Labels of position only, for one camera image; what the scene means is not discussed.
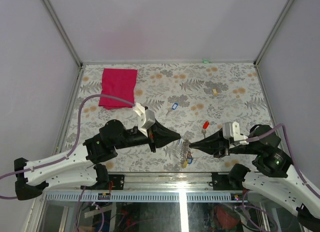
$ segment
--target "red object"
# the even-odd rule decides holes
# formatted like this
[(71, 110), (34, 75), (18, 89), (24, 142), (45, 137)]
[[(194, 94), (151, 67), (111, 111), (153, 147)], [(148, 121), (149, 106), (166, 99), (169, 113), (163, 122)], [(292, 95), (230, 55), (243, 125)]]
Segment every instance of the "red object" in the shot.
[[(133, 96), (137, 82), (138, 70), (135, 69), (111, 69), (105, 68), (102, 74), (101, 94), (116, 96), (121, 99), (135, 103)], [(99, 106), (107, 110), (132, 107), (124, 102), (101, 97)]]
[(128, 211), (125, 211), (125, 210), (121, 210), (121, 213), (122, 213), (122, 214), (125, 214), (125, 215), (127, 215), (127, 214), (128, 214)]
[(206, 121), (205, 124), (202, 126), (202, 128), (206, 129), (209, 126), (209, 121)]
[(232, 230), (240, 222), (239, 219), (232, 217), (221, 206), (215, 206), (214, 213), (216, 216), (214, 217), (213, 221), (223, 230)]

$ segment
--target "gray wall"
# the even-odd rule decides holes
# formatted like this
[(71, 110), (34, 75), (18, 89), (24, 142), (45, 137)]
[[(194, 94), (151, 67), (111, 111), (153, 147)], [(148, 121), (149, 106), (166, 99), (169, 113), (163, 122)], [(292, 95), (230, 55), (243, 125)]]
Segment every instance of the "gray wall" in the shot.
[(253, 61), (286, 0), (51, 0), (83, 61)]
[[(0, 174), (54, 151), (77, 67), (40, 0), (0, 0)], [(15, 178), (0, 194), (15, 196)], [(32, 201), (0, 200), (0, 231), (20, 232)]]
[(296, 0), (259, 67), (297, 163), (320, 187), (320, 0)]

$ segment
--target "red wire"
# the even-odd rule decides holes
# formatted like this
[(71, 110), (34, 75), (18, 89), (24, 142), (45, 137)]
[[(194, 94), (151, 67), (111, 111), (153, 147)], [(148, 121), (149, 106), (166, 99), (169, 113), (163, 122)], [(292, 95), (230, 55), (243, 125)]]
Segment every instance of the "red wire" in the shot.
[(109, 194), (110, 194), (110, 198), (111, 198), (111, 191), (112, 191), (112, 187), (114, 186), (114, 183), (112, 181), (109, 182)]
[(242, 190), (242, 196), (243, 196), (247, 191), (248, 191), (248, 189), (243, 188), (243, 190)]

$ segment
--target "black bracket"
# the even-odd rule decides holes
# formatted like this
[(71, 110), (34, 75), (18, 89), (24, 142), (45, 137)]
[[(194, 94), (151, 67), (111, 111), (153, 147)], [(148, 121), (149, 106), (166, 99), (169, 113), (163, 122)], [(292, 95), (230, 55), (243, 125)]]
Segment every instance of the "black bracket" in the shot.
[(219, 172), (211, 173), (212, 182), (209, 183), (214, 191), (234, 191), (235, 189), (229, 183), (227, 174), (220, 174)]
[(125, 185), (125, 175), (110, 175), (109, 180), (112, 181), (113, 191), (123, 191)]
[[(14, 161), (14, 171), (20, 171), (25, 168), (27, 165), (27, 161), (24, 158), (19, 158)], [(46, 188), (49, 184), (43, 181), (41, 184), (37, 186), (28, 185), (28, 179), (25, 178), (24, 173), (16, 174), (16, 182), (15, 182), (15, 194), (19, 201), (30, 200), (35, 197), (38, 197), (42, 194), (44, 188)]]
[(315, 218), (304, 205), (296, 210), (298, 211), (297, 220), (301, 225), (311, 231), (320, 230), (320, 219)]

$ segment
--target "white mount bracket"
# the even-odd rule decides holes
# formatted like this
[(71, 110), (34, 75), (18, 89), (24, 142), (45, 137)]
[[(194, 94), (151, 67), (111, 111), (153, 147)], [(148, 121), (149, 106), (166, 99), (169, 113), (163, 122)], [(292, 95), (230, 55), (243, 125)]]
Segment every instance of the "white mount bracket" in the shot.
[(240, 133), (240, 125), (238, 122), (226, 122), (222, 125), (223, 137), (227, 140), (233, 138), (233, 145), (247, 145), (249, 144), (246, 139), (248, 136), (242, 135)]
[(147, 129), (156, 122), (155, 113), (146, 110), (140, 103), (136, 103), (133, 110), (138, 115), (138, 130), (148, 137)]

